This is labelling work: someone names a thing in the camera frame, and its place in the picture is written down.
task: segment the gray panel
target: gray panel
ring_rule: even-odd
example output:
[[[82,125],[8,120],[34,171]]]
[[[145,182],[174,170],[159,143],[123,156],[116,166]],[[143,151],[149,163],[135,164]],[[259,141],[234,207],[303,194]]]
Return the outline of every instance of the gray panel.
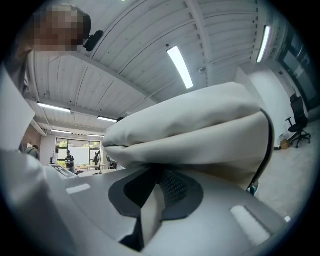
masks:
[[[234,256],[249,251],[254,246],[230,212],[238,205],[245,206],[271,235],[286,224],[273,210],[231,183],[195,171],[181,173],[201,184],[203,201],[186,219],[162,222],[144,254]]]
[[[116,241],[121,241],[125,236],[131,235],[137,220],[120,215],[110,202],[108,192],[113,183],[132,173],[133,170],[124,170],[63,180],[66,189],[83,184],[90,186],[90,189],[73,193],[70,197],[93,225],[99,227]]]
[[[97,225],[96,222],[94,222],[92,219],[89,218],[87,215],[88,209],[86,206],[83,206],[83,203],[81,204],[84,209],[80,209],[77,203],[73,198],[71,198],[67,191],[66,186],[70,187],[70,184],[66,184],[66,186],[63,184],[63,180],[60,179],[58,176],[58,173],[53,170],[51,167],[45,168],[46,175],[48,177],[48,183],[51,190],[51,194],[54,197],[55,205],[58,209],[58,212],[60,213],[65,225],[67,226],[68,230],[70,231],[74,241],[76,242],[76,249],[77,249],[77,255],[79,256],[105,256],[108,255],[124,255],[124,256],[134,256],[134,255],[141,255],[140,253],[129,249],[128,247],[121,245],[118,243],[118,241],[114,240],[109,236],[109,234],[113,234],[114,237],[117,237],[117,231],[120,230],[123,231],[123,235],[130,232],[130,229],[132,228],[132,225],[129,226],[123,226],[123,229],[121,229],[121,224],[126,223],[127,221],[122,222],[124,219],[130,219],[130,218],[124,218],[122,216],[119,217],[123,218],[122,220],[118,219],[120,226],[115,229],[109,229],[108,233],[104,232],[104,229],[100,227],[101,224],[105,222],[112,222],[112,218],[109,215],[104,216],[105,219],[102,223],[99,223]],[[95,175],[93,177],[102,177],[103,175]],[[88,179],[84,178],[75,178],[72,179],[75,181],[73,184],[74,186],[84,184],[88,181]]]

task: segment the floor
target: floor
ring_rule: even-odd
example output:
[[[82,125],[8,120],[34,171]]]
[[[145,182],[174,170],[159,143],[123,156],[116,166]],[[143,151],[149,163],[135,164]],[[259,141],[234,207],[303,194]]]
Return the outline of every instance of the floor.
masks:
[[[305,129],[311,144],[274,151],[269,165],[259,180],[257,197],[283,218],[294,218],[303,208],[313,186],[320,149],[320,120]]]

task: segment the white ceiling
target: white ceiling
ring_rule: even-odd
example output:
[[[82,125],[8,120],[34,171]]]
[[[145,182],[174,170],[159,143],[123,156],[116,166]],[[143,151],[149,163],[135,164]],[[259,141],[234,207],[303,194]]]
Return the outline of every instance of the white ceiling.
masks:
[[[114,123],[97,120],[98,115],[117,119],[230,82],[238,65],[251,61],[257,45],[256,0],[70,3],[90,15],[92,34],[103,30],[104,35],[92,52],[81,48],[60,57],[34,53],[27,98],[43,129],[103,134]],[[173,46],[179,47],[190,72],[194,87],[189,90],[167,54]],[[199,74],[206,63],[208,72]],[[72,113],[44,110],[36,101],[69,106]]]

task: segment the mesh grille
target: mesh grille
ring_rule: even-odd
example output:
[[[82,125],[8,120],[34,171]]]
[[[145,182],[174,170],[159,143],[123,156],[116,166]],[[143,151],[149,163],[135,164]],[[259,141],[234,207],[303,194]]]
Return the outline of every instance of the mesh grille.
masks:
[[[187,196],[187,184],[175,174],[165,171],[160,180],[165,201],[165,207],[170,207]]]

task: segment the gray floor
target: gray floor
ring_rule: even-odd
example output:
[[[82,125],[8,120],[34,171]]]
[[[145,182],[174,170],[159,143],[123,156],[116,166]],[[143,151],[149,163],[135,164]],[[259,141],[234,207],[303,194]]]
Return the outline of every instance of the gray floor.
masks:
[[[299,213],[315,181],[320,120],[309,123],[305,131],[311,134],[311,144],[305,140],[299,148],[274,151],[259,181],[257,197],[282,217]]]

